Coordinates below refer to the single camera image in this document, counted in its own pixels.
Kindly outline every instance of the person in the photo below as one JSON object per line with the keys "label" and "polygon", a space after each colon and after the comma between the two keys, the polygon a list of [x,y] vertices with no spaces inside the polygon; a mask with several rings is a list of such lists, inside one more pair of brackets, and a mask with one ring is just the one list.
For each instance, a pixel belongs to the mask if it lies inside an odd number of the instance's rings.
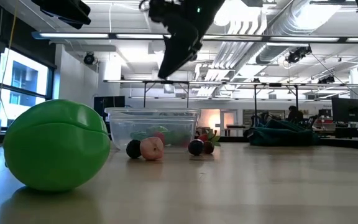
{"label": "person", "polygon": [[296,106],[289,107],[290,114],[288,115],[287,121],[292,123],[303,122],[303,113],[298,110]]}

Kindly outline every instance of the green ball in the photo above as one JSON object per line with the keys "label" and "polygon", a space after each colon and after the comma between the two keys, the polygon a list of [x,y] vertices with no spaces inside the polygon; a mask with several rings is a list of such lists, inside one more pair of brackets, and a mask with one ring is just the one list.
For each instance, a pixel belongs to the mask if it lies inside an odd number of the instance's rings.
{"label": "green ball", "polygon": [[9,127],[6,165],[26,186],[42,191],[74,189],[102,168],[110,152],[106,125],[94,110],[68,100],[33,106]]}

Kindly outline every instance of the security camera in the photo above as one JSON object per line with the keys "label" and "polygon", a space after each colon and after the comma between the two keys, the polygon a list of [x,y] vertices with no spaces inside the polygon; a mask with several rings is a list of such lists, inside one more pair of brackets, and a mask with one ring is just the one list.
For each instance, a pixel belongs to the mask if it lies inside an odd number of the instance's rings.
{"label": "security camera", "polygon": [[96,63],[96,59],[94,57],[94,52],[88,52],[86,53],[86,56],[84,58],[84,63],[86,65],[94,65]]}

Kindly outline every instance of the clear plastic bin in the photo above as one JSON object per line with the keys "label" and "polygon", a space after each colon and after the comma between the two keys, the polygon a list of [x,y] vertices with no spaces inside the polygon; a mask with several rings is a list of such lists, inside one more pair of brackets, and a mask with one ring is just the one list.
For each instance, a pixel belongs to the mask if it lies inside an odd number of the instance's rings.
{"label": "clear plastic bin", "polygon": [[133,140],[163,134],[166,146],[187,147],[193,140],[201,110],[106,108],[111,138],[121,150]]}

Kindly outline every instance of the teal fabric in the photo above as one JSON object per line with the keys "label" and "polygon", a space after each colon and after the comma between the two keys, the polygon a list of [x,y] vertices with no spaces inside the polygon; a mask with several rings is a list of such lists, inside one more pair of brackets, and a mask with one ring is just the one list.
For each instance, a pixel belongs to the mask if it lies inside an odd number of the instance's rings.
{"label": "teal fabric", "polygon": [[249,129],[249,142],[254,146],[312,146],[318,141],[312,130],[288,121],[270,120]]}

